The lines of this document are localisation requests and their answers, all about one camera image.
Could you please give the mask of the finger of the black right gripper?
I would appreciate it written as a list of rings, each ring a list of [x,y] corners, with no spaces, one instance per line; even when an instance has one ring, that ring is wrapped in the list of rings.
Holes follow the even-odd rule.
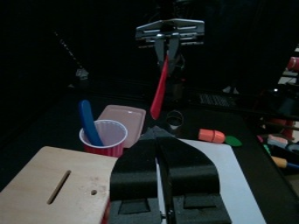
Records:
[[[169,44],[169,68],[175,69],[177,53],[181,47],[181,37],[173,35]]]
[[[158,58],[158,65],[159,67],[165,66],[165,59],[166,59],[166,37],[165,35],[158,35],[154,43],[154,49]]]

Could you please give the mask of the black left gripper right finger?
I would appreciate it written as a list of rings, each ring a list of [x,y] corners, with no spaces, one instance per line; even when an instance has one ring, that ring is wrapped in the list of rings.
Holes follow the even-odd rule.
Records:
[[[155,152],[169,224],[231,224],[218,168],[206,154],[171,136],[157,138]]]

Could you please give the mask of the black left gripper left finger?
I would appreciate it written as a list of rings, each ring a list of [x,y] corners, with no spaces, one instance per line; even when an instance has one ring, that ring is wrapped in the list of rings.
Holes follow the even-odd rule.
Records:
[[[165,130],[154,126],[116,160],[110,178],[108,224],[162,224],[158,165],[162,148],[158,137]]]

